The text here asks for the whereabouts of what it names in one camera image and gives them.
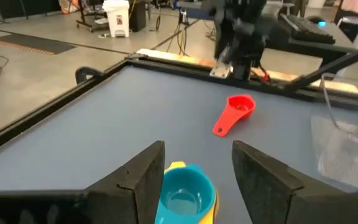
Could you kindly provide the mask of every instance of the gray floor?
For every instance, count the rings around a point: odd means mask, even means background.
[[[37,16],[0,24],[0,36],[14,32],[78,46],[59,55],[43,55],[0,45],[0,55],[10,59],[0,79],[0,128],[75,86],[74,72],[79,66],[104,70],[141,48],[166,51],[167,40],[177,26],[178,11],[163,9],[160,30],[152,32],[150,29],[155,27],[157,14],[158,11],[154,10],[152,18],[147,19],[147,27],[131,33],[127,39],[100,39],[98,35],[108,31],[92,34],[84,27],[77,29],[75,20],[79,18],[78,13]],[[308,10],[306,15],[310,14],[321,14],[331,20],[335,10]],[[189,55],[213,58],[214,42],[205,37],[210,31],[207,25],[212,27],[210,22],[198,21],[188,29],[186,52]],[[169,52],[178,53],[176,38]],[[315,70],[321,59],[267,49],[262,62],[269,70],[304,74]],[[346,70],[345,77],[358,78],[358,63]]]

